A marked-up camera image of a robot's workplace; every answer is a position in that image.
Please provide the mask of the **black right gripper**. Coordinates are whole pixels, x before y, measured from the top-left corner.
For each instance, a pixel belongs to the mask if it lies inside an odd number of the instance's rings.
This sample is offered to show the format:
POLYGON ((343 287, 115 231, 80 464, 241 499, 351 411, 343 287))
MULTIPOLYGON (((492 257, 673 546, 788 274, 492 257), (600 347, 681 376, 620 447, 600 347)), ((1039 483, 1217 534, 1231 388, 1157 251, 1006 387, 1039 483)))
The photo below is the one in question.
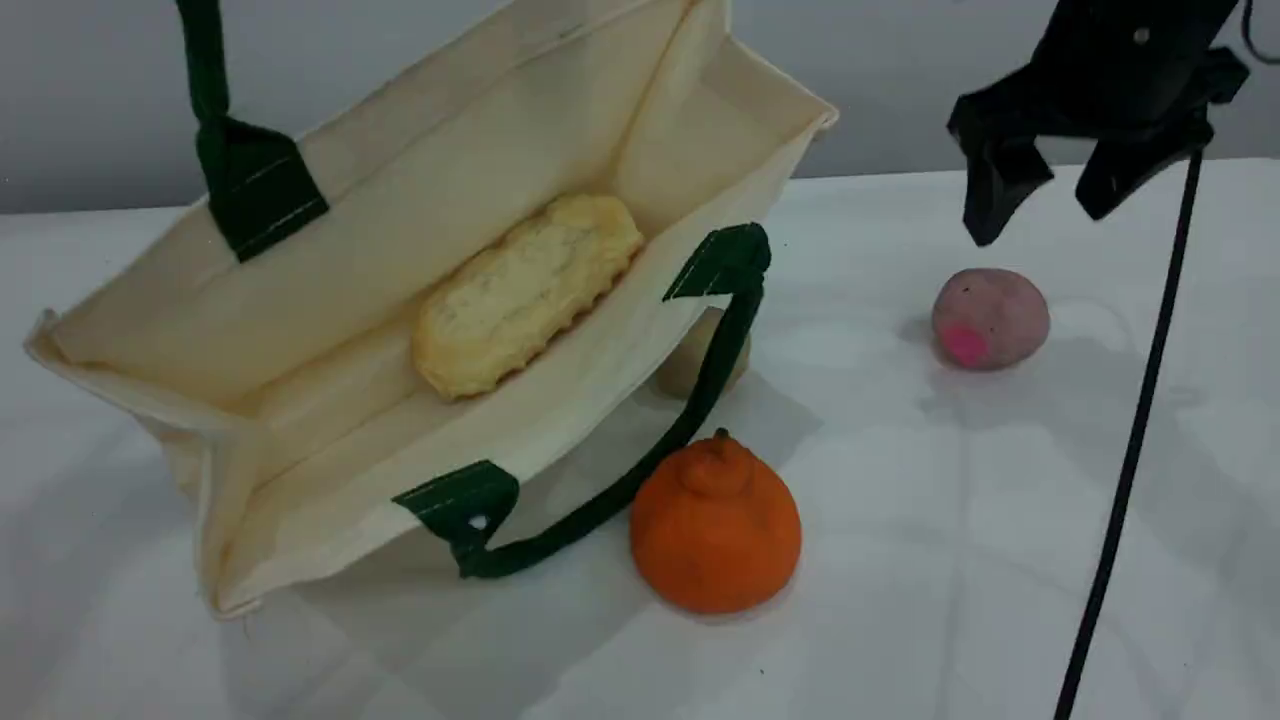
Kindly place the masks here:
POLYGON ((1234 1, 1060 1, 1018 85, 963 95, 948 132, 966 160, 963 224, 992 245, 1053 179, 1036 138, 1094 138, 1076 183, 1093 220, 1215 137, 1208 108, 1249 72, 1213 41, 1234 1))

